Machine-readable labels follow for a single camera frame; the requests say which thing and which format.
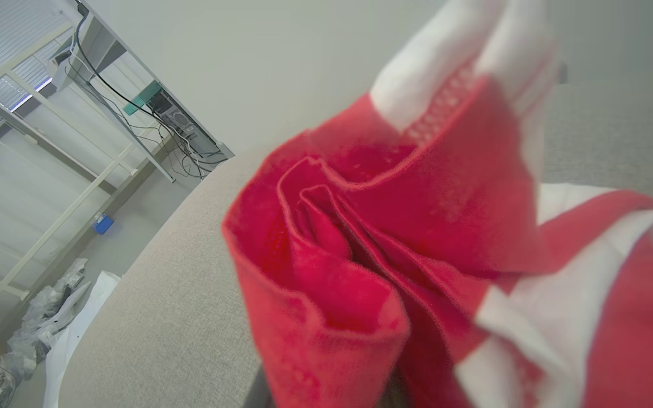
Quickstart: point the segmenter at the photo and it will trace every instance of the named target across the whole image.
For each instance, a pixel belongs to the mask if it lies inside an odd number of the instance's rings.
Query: cable
[[[114,93],[116,93],[117,96],[119,96],[119,97],[122,98],[123,100],[127,101],[127,102],[128,102],[129,104],[131,104],[132,106],[135,106],[135,108],[139,109],[140,111],[142,111],[142,112],[148,114],[149,116],[152,116],[153,119],[156,119],[156,121],[157,121],[159,124],[161,124],[162,126],[164,126],[164,127],[166,128],[166,130],[171,134],[171,138],[173,138],[173,140],[175,140],[175,142],[176,142],[176,146],[179,148],[179,150],[181,150],[181,152],[184,154],[184,156],[188,156],[188,158],[190,158],[190,160],[191,160],[191,162],[193,163],[193,165],[195,165],[196,168],[198,168],[198,171],[199,171],[199,174],[200,174],[200,175],[199,175],[200,178],[203,178],[203,173],[202,173],[202,171],[206,171],[207,173],[210,173],[210,170],[208,170],[207,168],[203,168],[202,166],[198,165],[197,162],[198,162],[198,163],[203,163],[203,164],[211,164],[211,165],[213,165],[213,164],[222,163],[223,161],[227,160],[227,159],[224,159],[224,160],[221,160],[221,161],[218,161],[218,162],[209,163],[209,162],[202,162],[202,161],[200,161],[200,160],[197,160],[196,158],[193,158],[192,155],[197,155],[197,153],[196,153],[195,150],[193,150],[193,148],[191,147],[190,142],[189,142],[187,139],[185,139],[183,136],[181,136],[181,134],[179,134],[178,131],[176,131],[175,129],[172,129],[172,131],[171,131],[171,127],[168,126],[168,124],[167,124],[165,121],[163,121],[163,119],[161,119],[161,118],[159,118],[158,116],[156,116],[155,113],[151,113],[151,112],[149,112],[149,111],[147,111],[147,110],[141,108],[141,107],[138,106],[136,103],[134,103],[133,101],[131,101],[131,100],[129,100],[128,98],[126,98],[124,95],[122,95],[121,93],[119,93],[119,91],[117,91],[114,87],[112,87],[112,85],[110,85],[110,84],[109,84],[109,83],[108,83],[104,78],[102,78],[102,75],[99,74],[99,72],[97,71],[97,69],[95,69],[94,65],[93,65],[93,64],[90,62],[90,60],[87,58],[87,55],[85,54],[85,52],[84,52],[84,50],[83,50],[83,48],[82,48],[82,44],[80,43],[80,29],[82,28],[82,25],[83,25],[83,23],[85,22],[86,18],[87,18],[87,17],[85,16],[85,18],[83,18],[83,19],[80,21],[80,23],[77,25],[77,28],[75,29],[75,32],[74,32],[74,38],[75,38],[75,41],[77,42],[77,47],[80,49],[80,54],[82,54],[82,57],[84,58],[86,65],[88,65],[89,70],[90,70],[91,72],[93,72],[93,74],[96,75],[96,76],[99,78],[99,80],[101,80],[101,82],[104,83],[104,85],[106,85],[106,86],[107,86],[108,88],[110,88]],[[187,147],[188,147],[188,149],[191,151],[191,153],[187,153],[187,152],[184,150],[182,143],[179,142],[179,140],[175,137],[175,135],[174,135],[173,133],[177,134],[178,137],[180,137],[181,139],[184,140],[184,142],[186,142]],[[185,168],[184,168],[184,171],[186,171],[186,173],[188,173],[189,175],[192,176],[192,174],[190,174],[189,171],[185,170]]]
[[[67,62],[69,63],[70,67],[72,67],[73,70],[74,70],[75,67],[72,65],[72,62],[71,62],[70,60],[67,60]],[[87,83],[88,85],[92,86],[92,84],[91,84],[87,79],[85,79],[82,75],[80,75],[79,72],[77,72],[76,70],[74,70],[74,72],[75,72],[75,74],[76,74],[78,77],[80,77],[80,79],[82,79],[82,81],[84,81],[84,82]],[[134,125],[132,125],[132,124],[128,121],[127,118],[125,118],[124,114],[122,114],[122,110],[120,109],[119,106],[117,106],[117,103],[115,103],[114,101],[112,101],[112,100],[111,100],[110,98],[108,98],[107,96],[102,95],[102,93],[101,93],[100,91],[98,91],[96,88],[94,88],[94,86],[92,86],[92,90],[94,90],[94,91],[96,92],[96,94],[93,93],[93,91],[89,90],[89,88],[85,88],[85,87],[83,87],[83,90],[85,90],[85,91],[86,91],[87,93],[89,93],[90,95],[95,96],[95,98],[97,98],[98,96],[100,96],[102,99],[104,99],[104,100],[108,101],[109,103],[111,103],[112,105],[114,105],[115,108],[117,109],[117,112],[119,112],[119,113],[114,112],[114,111],[113,111],[113,113],[116,114],[117,116],[120,116],[120,118],[122,118],[122,119],[125,121],[125,123],[130,127],[131,130],[132,130],[132,128],[139,128],[139,129],[156,129],[156,130],[158,130],[158,135],[160,136],[160,146],[163,148],[163,150],[166,151],[166,154],[168,155],[168,161],[171,163],[171,169],[173,170],[173,172],[174,172],[175,174],[179,174],[179,175],[184,176],[184,177],[193,176],[193,174],[190,174],[188,171],[185,170],[185,168],[183,168],[184,173],[181,173],[180,171],[177,171],[176,168],[175,168],[175,166],[173,165],[173,158],[171,158],[171,152],[173,152],[173,150],[168,150],[168,148],[166,148],[165,138],[163,137],[163,134],[161,134],[161,132],[160,132],[160,130],[161,130],[161,128],[163,127],[163,125],[160,125],[159,127],[152,127],[152,126],[151,126],[151,127],[134,126]],[[157,141],[152,140],[152,139],[148,139],[147,137],[142,137],[142,136],[137,136],[137,137],[138,137],[138,139],[145,139],[145,140],[150,140],[151,142],[158,143]]]
[[[8,372],[8,374],[11,375],[11,379],[12,379],[12,381],[14,383],[14,387],[11,388],[9,398],[7,400],[7,405],[5,405],[5,407],[4,407],[4,408],[9,408],[9,406],[11,405],[11,401],[14,399],[14,393],[16,392],[16,388],[19,386],[19,384],[16,383],[16,377],[14,376],[14,374],[11,373],[10,370],[7,370],[2,366],[0,366],[0,369],[5,370],[6,372]]]
[[[102,81],[102,83],[104,83],[108,88],[110,88],[114,93],[116,93],[117,96],[119,96],[119,97],[123,98],[124,100],[128,101],[128,103],[130,103],[132,106],[135,106],[135,108],[138,108],[138,109],[140,109],[141,111],[143,111],[143,112],[149,114],[150,116],[153,116],[153,118],[155,118],[156,121],[160,121],[160,119],[156,118],[154,114],[148,112],[147,110],[145,110],[145,109],[143,109],[143,108],[140,108],[140,106],[138,106],[136,103],[134,103],[133,101],[131,101],[131,100],[129,100],[128,98],[126,98],[125,96],[123,96],[123,95],[122,95],[121,93],[119,93],[115,88],[113,88],[112,85],[110,85],[109,83],[107,83],[107,81],[104,80],[104,78],[102,78],[102,75],[100,75],[99,72],[95,69],[95,67],[94,67],[93,64],[90,62],[90,60],[87,59],[87,55],[85,54],[84,49],[82,49],[82,44],[80,44],[80,28],[82,27],[82,24],[85,22],[86,19],[87,19],[87,16],[84,16],[84,18],[82,18],[82,20],[80,21],[80,23],[77,25],[77,28],[75,29],[75,33],[74,33],[74,34],[75,34],[75,40],[77,41],[77,47],[80,49],[80,53],[82,54],[82,57],[85,59],[85,62],[86,62],[86,63],[89,65],[89,67],[91,68],[91,71],[92,71],[95,75],[97,75],[97,77],[99,78],[99,80]]]

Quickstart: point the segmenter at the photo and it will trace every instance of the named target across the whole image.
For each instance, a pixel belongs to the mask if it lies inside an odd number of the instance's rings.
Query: white wall
[[[85,2],[236,154],[284,140],[346,108],[443,3]]]
[[[102,75],[129,97],[136,95],[152,80],[147,72],[127,54],[120,57]],[[104,86],[98,88],[111,100],[119,101],[116,96],[107,93]],[[116,157],[130,144],[130,139],[82,96],[73,86],[70,86],[55,93],[49,100],[88,129],[99,148]],[[122,108],[124,103],[120,101],[119,106]],[[150,118],[142,113],[137,113],[128,119],[135,126],[150,126]],[[97,173],[102,172],[112,161],[44,106],[36,108],[27,116],[26,121]],[[145,137],[159,139],[156,131],[145,134]],[[0,246],[7,249],[7,252],[0,250],[0,279],[9,273],[18,258],[29,251],[39,237],[90,184],[49,153],[26,140],[18,131],[7,132],[1,140],[26,160],[0,145]],[[146,142],[146,145],[155,147],[155,143],[152,142]],[[131,167],[137,168],[143,159],[145,155],[140,150],[134,150],[125,161]],[[107,177],[107,181],[114,186],[119,186],[128,176],[127,170],[118,167]],[[54,237],[39,250],[33,261],[16,276],[13,285],[22,289],[31,287],[82,225],[90,222],[91,217],[107,197],[108,194],[103,190],[95,189],[75,214],[60,227]],[[0,295],[0,321],[19,301],[16,296],[6,292]]]

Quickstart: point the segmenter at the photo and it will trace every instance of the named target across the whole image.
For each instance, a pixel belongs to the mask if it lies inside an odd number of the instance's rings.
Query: blue container
[[[112,225],[113,222],[114,220],[105,214],[97,214],[95,216],[95,220],[92,222],[92,227],[96,233],[102,235],[109,228],[109,226]]]

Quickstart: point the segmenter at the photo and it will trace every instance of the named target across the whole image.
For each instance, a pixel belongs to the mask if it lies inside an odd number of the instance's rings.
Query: floor
[[[93,282],[101,271],[122,276],[143,251],[181,202],[200,182],[196,177],[184,177],[171,171],[170,163],[163,163],[176,178],[170,183],[163,174],[151,174],[130,199],[112,214],[115,223],[104,235],[92,240],[80,257],[88,258],[85,282]],[[84,306],[88,294],[80,300],[77,312]],[[16,389],[10,408],[41,408],[44,401],[46,372],[44,362],[31,379]]]

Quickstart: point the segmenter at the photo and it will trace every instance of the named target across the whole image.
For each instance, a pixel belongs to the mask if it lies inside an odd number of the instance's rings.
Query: white plastic sheet
[[[82,298],[87,289],[89,289],[91,282],[83,284],[79,289],[75,290],[72,295],[67,297],[64,304],[51,318],[48,318],[42,323],[39,323],[39,329],[36,332],[37,338],[44,343],[47,348],[51,349],[54,341],[54,334],[59,333],[65,326],[75,318],[73,308],[75,304]]]
[[[67,364],[80,343],[82,335],[119,282],[119,276],[102,271],[92,288],[85,307],[67,328],[56,335],[44,366],[47,373],[44,408],[58,408],[60,385],[65,376]]]

